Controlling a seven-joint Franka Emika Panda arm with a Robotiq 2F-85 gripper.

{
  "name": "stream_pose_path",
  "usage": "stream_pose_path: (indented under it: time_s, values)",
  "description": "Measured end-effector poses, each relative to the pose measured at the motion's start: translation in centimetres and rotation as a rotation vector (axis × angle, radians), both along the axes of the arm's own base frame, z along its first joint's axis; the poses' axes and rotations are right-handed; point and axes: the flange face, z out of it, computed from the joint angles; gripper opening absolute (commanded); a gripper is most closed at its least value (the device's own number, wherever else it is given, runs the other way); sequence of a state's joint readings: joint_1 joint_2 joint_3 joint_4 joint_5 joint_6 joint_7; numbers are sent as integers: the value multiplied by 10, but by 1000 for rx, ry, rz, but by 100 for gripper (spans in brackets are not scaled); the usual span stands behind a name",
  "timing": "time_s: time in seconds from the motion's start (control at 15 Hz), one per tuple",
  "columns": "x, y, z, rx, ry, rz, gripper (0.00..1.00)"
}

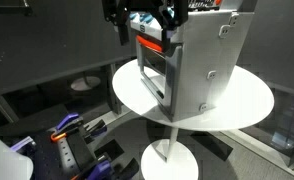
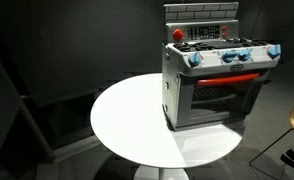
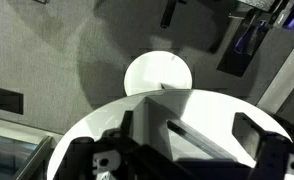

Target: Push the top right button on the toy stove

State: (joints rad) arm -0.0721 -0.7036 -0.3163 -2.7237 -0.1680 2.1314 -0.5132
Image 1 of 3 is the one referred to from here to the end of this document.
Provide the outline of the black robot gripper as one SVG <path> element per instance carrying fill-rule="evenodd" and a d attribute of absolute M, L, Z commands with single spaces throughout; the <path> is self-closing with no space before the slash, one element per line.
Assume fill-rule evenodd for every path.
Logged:
<path fill-rule="evenodd" d="M 188 20 L 188 0 L 101 0 L 104 18 L 115 24 L 121 45 L 129 42 L 127 20 L 131 12 L 150 13 L 161 26 L 162 52 L 171 47 L 171 38 Z"/>

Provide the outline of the white rounded robot base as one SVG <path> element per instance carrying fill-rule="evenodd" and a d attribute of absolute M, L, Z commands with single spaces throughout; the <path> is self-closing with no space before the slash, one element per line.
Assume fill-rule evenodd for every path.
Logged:
<path fill-rule="evenodd" d="M 30 180 L 33 170 L 29 157 L 11 150 L 0 140 L 0 180 Z"/>

